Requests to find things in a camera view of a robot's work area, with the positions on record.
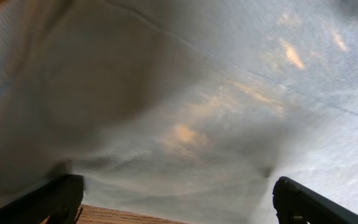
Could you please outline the light blue printed t-shirt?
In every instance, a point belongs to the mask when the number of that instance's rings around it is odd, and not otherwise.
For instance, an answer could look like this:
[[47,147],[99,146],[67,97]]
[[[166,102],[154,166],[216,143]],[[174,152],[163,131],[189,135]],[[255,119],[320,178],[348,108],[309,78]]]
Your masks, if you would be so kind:
[[273,223],[285,175],[358,214],[358,0],[0,4],[0,206]]

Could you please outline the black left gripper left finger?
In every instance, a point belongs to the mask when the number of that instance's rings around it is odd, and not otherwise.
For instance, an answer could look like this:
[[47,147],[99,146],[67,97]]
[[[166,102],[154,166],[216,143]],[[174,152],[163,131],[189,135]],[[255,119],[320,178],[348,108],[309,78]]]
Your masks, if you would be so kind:
[[0,224],[76,224],[84,188],[82,176],[61,176],[1,207]]

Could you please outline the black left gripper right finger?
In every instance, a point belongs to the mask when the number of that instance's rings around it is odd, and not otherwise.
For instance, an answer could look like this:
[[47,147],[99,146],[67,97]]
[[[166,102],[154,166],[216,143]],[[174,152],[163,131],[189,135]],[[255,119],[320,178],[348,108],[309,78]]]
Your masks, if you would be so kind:
[[279,224],[358,224],[358,215],[300,183],[280,177],[273,188]]

